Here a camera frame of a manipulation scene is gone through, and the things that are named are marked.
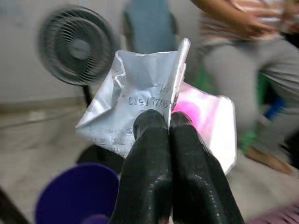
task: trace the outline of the bare foot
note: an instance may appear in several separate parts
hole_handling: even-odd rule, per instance
[[[246,157],[263,165],[266,165],[278,172],[287,174],[289,176],[295,175],[292,169],[286,163],[282,162],[280,159],[276,158],[273,155],[267,155],[254,148],[249,149],[245,155]]]

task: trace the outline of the blue cloth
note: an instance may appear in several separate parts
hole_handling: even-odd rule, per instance
[[[133,29],[136,52],[151,54],[177,50],[168,0],[133,0],[125,15]]]

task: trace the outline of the green chair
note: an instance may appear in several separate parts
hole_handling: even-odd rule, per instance
[[[205,69],[203,66],[201,66],[198,75],[195,77],[194,86],[206,93],[217,95],[217,91],[213,85],[212,78],[205,73]],[[266,94],[266,90],[268,87],[268,80],[265,76],[259,75],[258,76],[258,83],[257,83],[257,101],[260,106],[260,109],[263,105],[264,97]],[[239,149],[245,153],[246,150],[252,145],[252,143],[256,139],[256,133],[257,133],[257,126],[255,126],[253,129],[249,130],[247,133],[245,133],[243,136],[240,137],[239,141]]]

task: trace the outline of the fan grille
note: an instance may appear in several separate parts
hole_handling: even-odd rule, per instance
[[[79,6],[52,13],[39,35],[43,64],[69,84],[88,85],[107,74],[116,49],[109,24],[94,11]]]

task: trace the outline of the gray pants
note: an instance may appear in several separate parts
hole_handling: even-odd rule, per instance
[[[218,92],[235,104],[238,134],[253,128],[258,117],[257,76],[271,82],[286,106],[263,129],[254,148],[275,154],[284,137],[299,129],[299,51],[284,39],[236,41],[209,48],[203,58]]]

